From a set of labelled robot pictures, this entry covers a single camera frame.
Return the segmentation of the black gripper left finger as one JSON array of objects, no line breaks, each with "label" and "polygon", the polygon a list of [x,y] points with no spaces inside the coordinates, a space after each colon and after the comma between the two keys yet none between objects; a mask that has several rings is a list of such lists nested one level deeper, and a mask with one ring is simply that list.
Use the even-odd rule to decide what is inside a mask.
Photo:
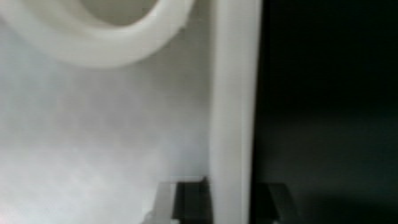
[{"label": "black gripper left finger", "polygon": [[159,185],[152,224],[212,224],[212,193],[207,178]]}]

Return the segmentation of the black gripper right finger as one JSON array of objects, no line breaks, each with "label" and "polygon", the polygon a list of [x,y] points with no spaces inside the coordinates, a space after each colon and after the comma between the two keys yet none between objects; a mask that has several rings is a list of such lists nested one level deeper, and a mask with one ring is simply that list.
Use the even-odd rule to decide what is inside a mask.
[{"label": "black gripper right finger", "polygon": [[260,183],[255,193],[255,224],[303,224],[289,186]]}]

